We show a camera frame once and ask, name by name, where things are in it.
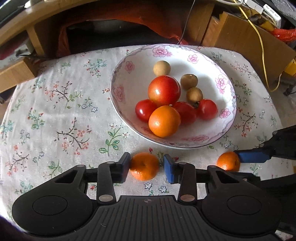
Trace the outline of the floral white tablecloth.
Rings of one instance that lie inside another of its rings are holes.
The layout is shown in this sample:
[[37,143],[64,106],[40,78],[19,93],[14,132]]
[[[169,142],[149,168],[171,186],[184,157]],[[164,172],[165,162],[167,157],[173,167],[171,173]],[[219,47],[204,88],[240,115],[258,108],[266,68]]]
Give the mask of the floral white tablecloth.
[[132,51],[121,47],[68,56],[41,65],[41,75],[20,84],[1,124],[1,240],[28,240],[12,220],[13,202],[78,164],[95,168],[124,152],[170,154],[204,168],[225,151],[255,147],[281,127],[270,95],[239,53],[196,47],[232,79],[234,126],[217,142],[195,151],[155,145],[132,132],[111,104],[109,80]]

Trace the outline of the white power strip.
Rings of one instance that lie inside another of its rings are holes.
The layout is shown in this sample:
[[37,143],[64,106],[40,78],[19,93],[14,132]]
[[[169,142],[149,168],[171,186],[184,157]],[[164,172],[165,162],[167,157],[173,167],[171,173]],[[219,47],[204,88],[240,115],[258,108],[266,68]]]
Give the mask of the white power strip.
[[268,17],[277,28],[281,27],[281,17],[268,4],[260,3],[259,1],[244,0],[244,4],[251,9],[257,11],[261,15]]

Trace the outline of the white floral ceramic bowl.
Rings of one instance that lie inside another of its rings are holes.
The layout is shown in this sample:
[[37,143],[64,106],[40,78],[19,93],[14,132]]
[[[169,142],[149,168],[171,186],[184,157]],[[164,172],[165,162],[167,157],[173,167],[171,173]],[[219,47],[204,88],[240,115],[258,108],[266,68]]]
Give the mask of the white floral ceramic bowl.
[[236,97],[224,70],[184,45],[144,46],[125,56],[110,81],[112,104],[141,137],[175,149],[220,139],[236,116]]

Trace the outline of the wooden TV cabinet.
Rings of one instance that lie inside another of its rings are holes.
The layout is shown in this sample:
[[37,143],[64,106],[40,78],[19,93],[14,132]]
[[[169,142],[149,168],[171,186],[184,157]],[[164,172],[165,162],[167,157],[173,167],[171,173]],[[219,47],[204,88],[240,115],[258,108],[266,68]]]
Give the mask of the wooden TV cabinet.
[[[69,9],[85,4],[107,4],[128,1],[41,1],[22,11],[1,27],[1,46],[9,50],[22,36],[27,36],[38,58],[58,58],[56,55],[60,15]],[[174,1],[179,6],[188,5],[189,10],[182,36],[182,44],[200,44],[214,9],[212,1]]]

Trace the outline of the brown cardboard panel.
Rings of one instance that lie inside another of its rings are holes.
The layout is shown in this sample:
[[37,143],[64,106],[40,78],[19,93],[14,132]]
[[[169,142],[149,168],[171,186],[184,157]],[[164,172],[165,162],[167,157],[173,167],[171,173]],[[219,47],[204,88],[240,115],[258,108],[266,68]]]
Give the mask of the brown cardboard panel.
[[291,47],[266,30],[260,27],[254,30],[248,21],[227,12],[223,12],[219,19],[214,16],[211,18],[202,46],[240,53],[264,83],[265,68],[271,88],[276,87],[279,76],[295,57]]

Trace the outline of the brown longan fruit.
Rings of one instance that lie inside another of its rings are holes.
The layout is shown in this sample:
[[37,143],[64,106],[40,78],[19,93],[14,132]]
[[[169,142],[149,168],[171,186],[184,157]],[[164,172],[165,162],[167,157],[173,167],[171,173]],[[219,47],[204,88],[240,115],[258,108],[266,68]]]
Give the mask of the brown longan fruit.
[[162,76],[162,75],[169,75],[171,71],[171,66],[167,61],[158,61],[154,67],[153,72],[156,76]]
[[201,89],[197,87],[192,87],[186,92],[186,99],[192,105],[195,105],[197,102],[200,102],[203,99],[203,93]]
[[197,86],[198,78],[196,75],[193,75],[193,74],[184,74],[180,79],[180,83],[184,90],[188,90],[192,87]]

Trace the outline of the red cloth under cabinet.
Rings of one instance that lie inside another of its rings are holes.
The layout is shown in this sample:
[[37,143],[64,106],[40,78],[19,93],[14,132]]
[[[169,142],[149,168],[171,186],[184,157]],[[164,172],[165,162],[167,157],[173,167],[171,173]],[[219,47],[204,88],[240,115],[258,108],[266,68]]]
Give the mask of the red cloth under cabinet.
[[176,2],[96,2],[64,11],[57,57],[103,48],[184,43],[189,6]]

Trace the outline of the red plastic bag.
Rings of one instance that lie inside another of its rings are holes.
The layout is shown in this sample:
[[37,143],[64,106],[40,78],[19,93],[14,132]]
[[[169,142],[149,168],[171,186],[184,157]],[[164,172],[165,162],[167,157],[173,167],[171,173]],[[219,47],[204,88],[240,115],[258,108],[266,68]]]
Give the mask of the red plastic bag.
[[296,29],[285,30],[285,29],[274,29],[270,32],[277,39],[289,43],[296,40]]

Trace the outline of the round orange mandarin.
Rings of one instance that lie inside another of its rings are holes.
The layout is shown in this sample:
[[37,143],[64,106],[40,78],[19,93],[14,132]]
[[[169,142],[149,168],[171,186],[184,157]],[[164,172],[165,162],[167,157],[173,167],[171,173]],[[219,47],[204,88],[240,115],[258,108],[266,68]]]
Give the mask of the round orange mandarin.
[[180,114],[169,105],[160,106],[149,117],[149,129],[160,138],[172,136],[180,124]]

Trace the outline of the small red cherry tomato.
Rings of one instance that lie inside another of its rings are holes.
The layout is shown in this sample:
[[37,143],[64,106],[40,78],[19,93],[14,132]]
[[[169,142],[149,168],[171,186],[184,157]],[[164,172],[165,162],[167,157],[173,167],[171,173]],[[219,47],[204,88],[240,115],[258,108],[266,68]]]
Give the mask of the small red cherry tomato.
[[139,101],[135,106],[135,114],[144,122],[148,122],[151,114],[157,109],[157,105],[150,99]]

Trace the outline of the large red tomato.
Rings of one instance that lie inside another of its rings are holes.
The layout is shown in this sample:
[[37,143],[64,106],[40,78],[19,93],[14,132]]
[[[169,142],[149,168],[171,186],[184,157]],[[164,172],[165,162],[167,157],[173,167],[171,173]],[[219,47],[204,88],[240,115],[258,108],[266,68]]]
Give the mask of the large red tomato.
[[148,97],[157,106],[175,104],[181,96],[181,88],[175,78],[162,75],[151,81]]

